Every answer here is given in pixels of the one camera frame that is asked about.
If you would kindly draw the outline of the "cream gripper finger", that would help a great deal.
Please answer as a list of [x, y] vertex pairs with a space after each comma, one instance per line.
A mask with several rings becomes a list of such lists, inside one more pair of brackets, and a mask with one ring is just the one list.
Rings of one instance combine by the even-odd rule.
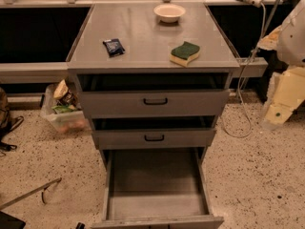
[[305, 68], [289, 67], [284, 73], [274, 73], [263, 107], [262, 126], [274, 130], [282, 126], [305, 101]]

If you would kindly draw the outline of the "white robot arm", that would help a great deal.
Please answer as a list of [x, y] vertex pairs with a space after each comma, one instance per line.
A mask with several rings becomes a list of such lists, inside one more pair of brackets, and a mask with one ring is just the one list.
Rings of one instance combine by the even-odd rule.
[[275, 50], [277, 58], [288, 65], [283, 73], [273, 74], [267, 91], [261, 125], [274, 130], [305, 101], [305, 0], [300, 0], [258, 47]]

